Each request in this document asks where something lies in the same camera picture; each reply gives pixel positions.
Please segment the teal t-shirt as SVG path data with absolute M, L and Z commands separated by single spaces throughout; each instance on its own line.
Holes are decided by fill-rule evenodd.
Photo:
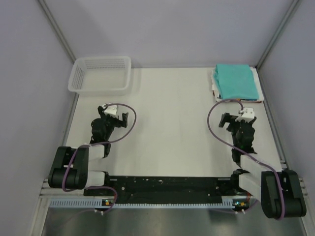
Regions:
M 213 73 L 220 98 L 256 101 L 259 94 L 247 64 L 217 64 Z

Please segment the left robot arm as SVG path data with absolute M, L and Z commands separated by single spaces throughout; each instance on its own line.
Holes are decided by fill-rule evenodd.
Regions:
M 115 128 L 126 128 L 128 113 L 119 119 L 118 105 L 103 104 L 98 107 L 99 118 L 91 123 L 89 144 L 80 147 L 58 147 L 48 176 L 51 188 L 81 190 L 94 187 L 101 194 L 111 191 L 110 176 L 105 171 L 92 171 L 90 164 L 106 158 L 111 149 L 110 136 Z

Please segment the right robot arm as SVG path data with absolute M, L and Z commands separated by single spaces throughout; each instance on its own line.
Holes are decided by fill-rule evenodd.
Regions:
M 252 146 L 255 120 L 251 117 L 249 121 L 244 121 L 229 113 L 221 116 L 219 127 L 228 124 L 227 131 L 233 141 L 232 159 L 239 166 L 232 175 L 230 190 L 237 195 L 244 191 L 251 193 L 260 201 L 268 218 L 305 216 L 307 207 L 297 173 L 292 170 L 277 171 L 269 164 L 262 165 L 255 157 Z

